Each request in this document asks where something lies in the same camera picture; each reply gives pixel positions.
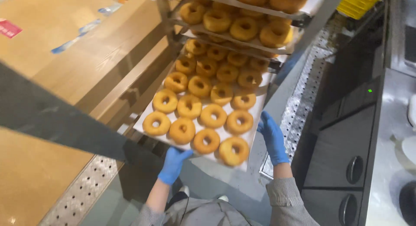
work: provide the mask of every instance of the red label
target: red label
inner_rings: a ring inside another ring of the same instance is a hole
[[[21,31],[22,31],[21,28],[12,24],[10,21],[6,19],[0,19],[0,34],[3,34],[4,36],[8,38],[13,38]]]

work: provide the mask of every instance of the bakery rack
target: bakery rack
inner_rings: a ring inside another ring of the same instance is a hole
[[[181,0],[181,3],[172,10],[169,6],[168,1],[169,0],[156,0],[160,15],[162,18],[162,23],[166,31],[172,57],[173,59],[176,59],[179,56],[180,50],[182,49],[184,45],[184,41],[188,38],[184,34],[187,33],[190,26],[186,24],[185,22],[181,21],[180,19],[178,19],[178,15],[177,15],[181,5],[183,5],[186,0]],[[298,60],[303,55],[303,53],[308,49],[309,45],[311,44],[313,39],[316,37],[318,32],[322,29],[322,27],[325,26],[327,20],[332,16],[332,14],[336,10],[336,7],[338,6],[341,0],[322,0],[319,3],[318,7],[316,7],[315,11],[309,14],[305,12],[298,12],[295,14],[286,14],[281,11],[268,9],[267,7],[256,7],[252,5],[247,5],[247,4],[238,2],[237,0],[212,0],[212,1],[217,1],[217,2],[228,4],[228,5],[233,5],[235,7],[244,8],[247,10],[258,11],[258,12],[262,12],[265,14],[269,14],[273,16],[280,16],[286,19],[290,19],[292,20],[291,25],[293,27],[297,27],[299,31],[301,32],[301,34],[299,35],[299,38],[293,44],[293,48],[291,50],[288,50],[287,52],[285,52],[284,50],[281,50],[281,49],[279,50],[275,49],[275,51],[269,49],[269,52],[273,52],[277,54],[286,54],[287,58],[285,58],[284,62],[279,61],[278,59],[271,59],[269,71],[275,73],[276,76],[272,77],[273,80],[269,85],[268,95],[267,95],[266,102],[265,102],[265,103],[268,103],[270,98],[273,96],[273,94],[277,90],[278,86],[284,81],[284,79],[292,70],[294,65],[298,62]],[[179,33],[175,32],[176,25],[182,27]],[[202,29],[198,29],[197,31],[200,31],[206,34],[213,34]],[[213,34],[213,35],[216,37],[222,37],[224,39],[230,40],[230,37],[227,37],[227,35],[224,35],[224,34]],[[239,42],[239,41],[236,41],[236,43],[247,45],[249,47],[254,47],[258,49],[263,49],[263,50],[265,49],[263,46],[260,46],[256,43],[246,43],[246,42]],[[259,57],[256,54],[247,53],[247,52],[241,51],[240,49],[234,49],[234,50],[237,52],[245,53],[247,55],[251,55],[253,57]]]

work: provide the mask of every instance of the shoe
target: shoe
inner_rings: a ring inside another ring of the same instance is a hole
[[[221,196],[221,197],[219,197],[218,199],[221,199],[221,200],[223,200],[223,201],[228,202],[228,197],[227,197],[227,196],[225,196],[225,195],[222,195],[222,196]]]
[[[188,186],[182,186],[180,189],[179,189],[179,191],[180,192],[184,192],[185,194],[186,194],[186,196],[188,196],[189,197],[189,187]]]

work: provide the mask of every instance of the blue nitrile glove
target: blue nitrile glove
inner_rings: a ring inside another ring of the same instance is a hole
[[[273,166],[280,163],[288,163],[289,158],[285,152],[286,148],[284,147],[282,130],[280,130],[280,127],[269,113],[265,111],[261,113],[261,120],[257,127],[257,131],[263,135],[267,152],[269,153]]]
[[[173,146],[169,147],[166,153],[165,163],[158,175],[159,179],[167,185],[172,185],[179,177],[184,160],[192,154],[193,150],[180,151]]]

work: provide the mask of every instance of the floor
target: floor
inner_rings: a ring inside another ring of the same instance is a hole
[[[265,107],[278,123],[299,79],[304,59],[305,55]],[[210,199],[225,194],[237,210],[262,225],[269,225],[271,207],[265,186],[270,180],[259,174],[265,154],[263,137],[257,133],[247,172],[235,171],[197,157],[184,162],[180,181],[189,186],[191,197]],[[80,225],[129,225],[146,201],[158,172],[158,168],[148,168],[146,164],[125,165]]]

